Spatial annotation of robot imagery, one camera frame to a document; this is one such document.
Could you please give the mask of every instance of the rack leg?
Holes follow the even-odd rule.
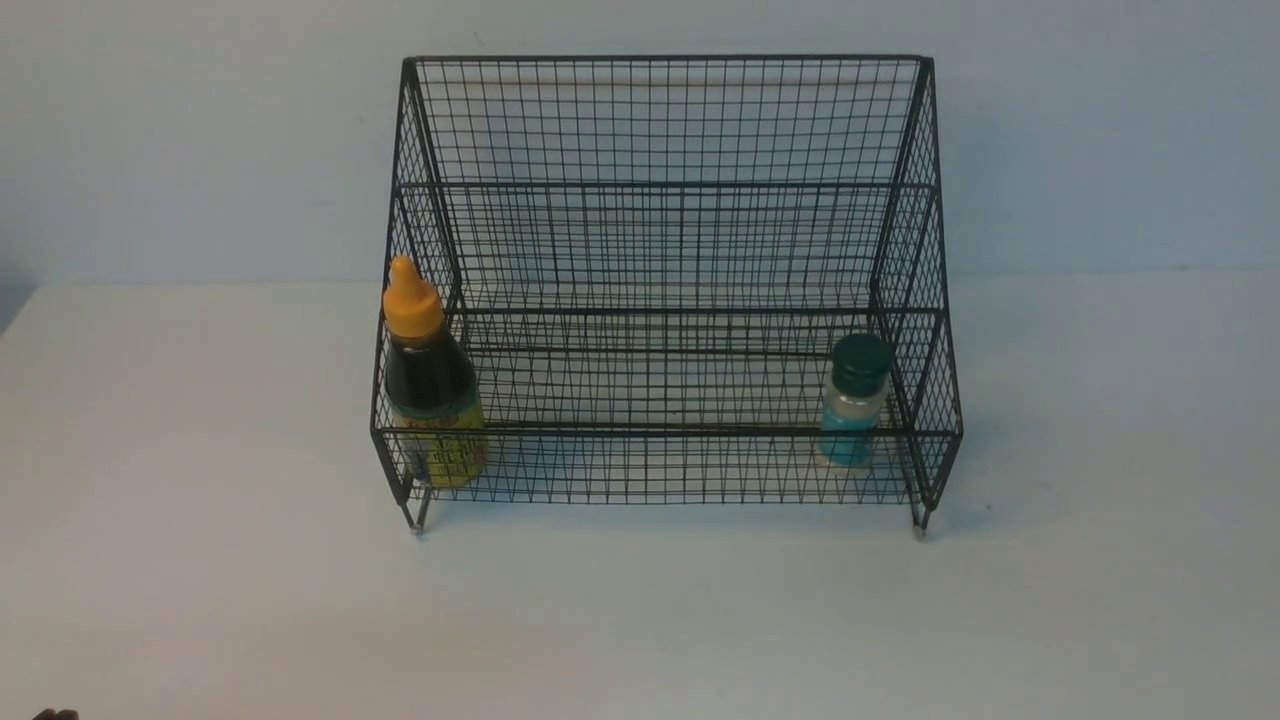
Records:
[[[916,516],[916,514],[913,510],[911,534],[915,536],[916,542],[924,542],[929,538],[929,515],[932,514],[933,514],[932,510],[925,509],[922,515]]]
[[[417,506],[417,521],[410,523],[415,536],[421,536],[426,525],[426,509],[431,505],[431,488],[422,489],[422,505]]]

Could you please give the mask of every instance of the wire mesh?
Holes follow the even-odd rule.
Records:
[[[461,488],[407,474],[422,434],[396,425],[380,329],[397,501],[906,502],[927,521],[961,436],[934,106],[915,56],[406,60],[388,259],[440,287],[489,457]],[[859,331],[893,346],[891,391],[858,433],[870,465],[829,468],[826,357]]]

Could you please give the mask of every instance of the white table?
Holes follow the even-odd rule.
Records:
[[[44,288],[0,336],[0,712],[1275,717],[1277,288],[954,278],[927,544],[844,506],[449,503],[419,541],[374,286]]]

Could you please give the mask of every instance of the wall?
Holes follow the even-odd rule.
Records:
[[[408,54],[913,51],[954,269],[1280,264],[1274,0],[10,0],[10,278],[372,278]]]

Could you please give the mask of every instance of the yellow cap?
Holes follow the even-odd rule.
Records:
[[[403,255],[392,260],[392,282],[383,293],[383,315],[387,329],[399,337],[428,337],[444,327],[440,293]]]

